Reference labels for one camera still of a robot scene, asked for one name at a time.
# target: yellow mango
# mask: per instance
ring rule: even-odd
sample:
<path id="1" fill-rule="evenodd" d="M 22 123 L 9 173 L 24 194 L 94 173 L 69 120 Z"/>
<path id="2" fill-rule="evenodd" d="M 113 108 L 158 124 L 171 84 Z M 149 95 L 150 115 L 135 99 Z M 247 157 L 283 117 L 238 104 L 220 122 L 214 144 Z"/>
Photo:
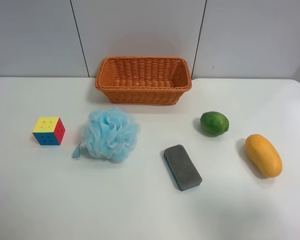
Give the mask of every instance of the yellow mango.
<path id="1" fill-rule="evenodd" d="M 275 178 L 282 172 L 279 153 L 264 136 L 250 135 L 245 140 L 245 151 L 265 177 Z"/>

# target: colorful cube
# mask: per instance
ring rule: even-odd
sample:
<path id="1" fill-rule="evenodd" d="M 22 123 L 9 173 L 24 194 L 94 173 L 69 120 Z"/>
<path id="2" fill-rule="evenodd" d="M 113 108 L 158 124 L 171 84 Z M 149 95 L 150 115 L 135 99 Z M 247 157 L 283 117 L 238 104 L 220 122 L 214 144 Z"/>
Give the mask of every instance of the colorful cube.
<path id="1" fill-rule="evenodd" d="M 39 117 L 32 131 L 40 145 L 60 145 L 65 132 L 60 117 Z"/>

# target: wicker basket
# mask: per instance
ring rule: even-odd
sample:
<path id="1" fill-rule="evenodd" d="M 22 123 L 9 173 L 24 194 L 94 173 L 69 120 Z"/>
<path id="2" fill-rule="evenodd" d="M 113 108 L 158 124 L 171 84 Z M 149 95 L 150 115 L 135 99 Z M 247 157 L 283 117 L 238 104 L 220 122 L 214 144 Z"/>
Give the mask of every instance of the wicker basket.
<path id="1" fill-rule="evenodd" d="M 103 60 L 95 87 L 114 104 L 164 106 L 176 104 L 192 82 L 180 57 L 116 56 Z"/>

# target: lime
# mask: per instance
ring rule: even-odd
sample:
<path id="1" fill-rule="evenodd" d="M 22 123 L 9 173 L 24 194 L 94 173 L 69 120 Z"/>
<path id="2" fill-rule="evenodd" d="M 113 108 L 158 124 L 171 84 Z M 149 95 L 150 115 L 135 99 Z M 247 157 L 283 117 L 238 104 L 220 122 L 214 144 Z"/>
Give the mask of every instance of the lime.
<path id="1" fill-rule="evenodd" d="M 229 129 L 229 120 L 220 112 L 209 111 L 200 118 L 202 129 L 213 136 L 224 134 Z"/>

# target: blue bath pouf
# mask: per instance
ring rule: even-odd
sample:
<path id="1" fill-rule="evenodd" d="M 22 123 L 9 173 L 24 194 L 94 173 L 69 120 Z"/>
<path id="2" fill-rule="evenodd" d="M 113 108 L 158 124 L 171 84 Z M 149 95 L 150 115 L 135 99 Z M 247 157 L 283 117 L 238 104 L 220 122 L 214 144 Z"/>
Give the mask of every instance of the blue bath pouf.
<path id="1" fill-rule="evenodd" d="M 72 158 L 78 158 L 83 147 L 95 158 L 121 162 L 135 148 L 138 131 L 138 124 L 118 107 L 95 110 L 88 116 L 82 141 Z"/>

